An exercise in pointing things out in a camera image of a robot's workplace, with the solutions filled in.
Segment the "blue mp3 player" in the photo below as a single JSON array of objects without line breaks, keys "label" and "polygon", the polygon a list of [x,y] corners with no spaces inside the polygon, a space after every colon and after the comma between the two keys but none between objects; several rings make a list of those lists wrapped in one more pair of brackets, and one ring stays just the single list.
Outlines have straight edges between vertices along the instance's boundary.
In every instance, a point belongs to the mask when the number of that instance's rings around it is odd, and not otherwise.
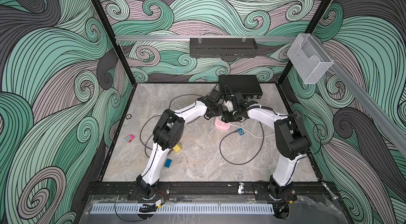
[{"label": "blue mp3 player", "polygon": [[239,133],[240,136],[244,135],[243,129],[239,128],[237,131],[238,131],[238,133]]}]

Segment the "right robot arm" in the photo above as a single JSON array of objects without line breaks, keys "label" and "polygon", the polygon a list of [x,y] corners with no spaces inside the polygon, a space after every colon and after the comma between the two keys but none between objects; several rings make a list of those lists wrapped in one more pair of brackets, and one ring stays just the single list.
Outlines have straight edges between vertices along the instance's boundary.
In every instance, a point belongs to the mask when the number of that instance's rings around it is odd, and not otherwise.
[{"label": "right robot arm", "polygon": [[311,146],[300,115],[277,113],[271,107],[245,99],[240,92],[226,95],[225,98],[227,110],[223,113],[224,122],[254,119],[274,130],[279,159],[276,170],[270,177],[268,190],[274,200],[292,195],[293,174]]}]

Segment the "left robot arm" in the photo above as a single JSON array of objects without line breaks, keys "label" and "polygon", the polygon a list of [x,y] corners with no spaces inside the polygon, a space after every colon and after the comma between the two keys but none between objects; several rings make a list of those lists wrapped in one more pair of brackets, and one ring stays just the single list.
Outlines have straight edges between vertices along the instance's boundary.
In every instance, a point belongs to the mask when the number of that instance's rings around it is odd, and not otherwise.
[{"label": "left robot arm", "polygon": [[213,89],[193,104],[178,110],[166,109],[154,127],[152,153],[144,171],[136,178],[141,195],[152,198],[167,155],[181,140],[184,127],[199,117],[210,119],[222,115],[221,94]]}]

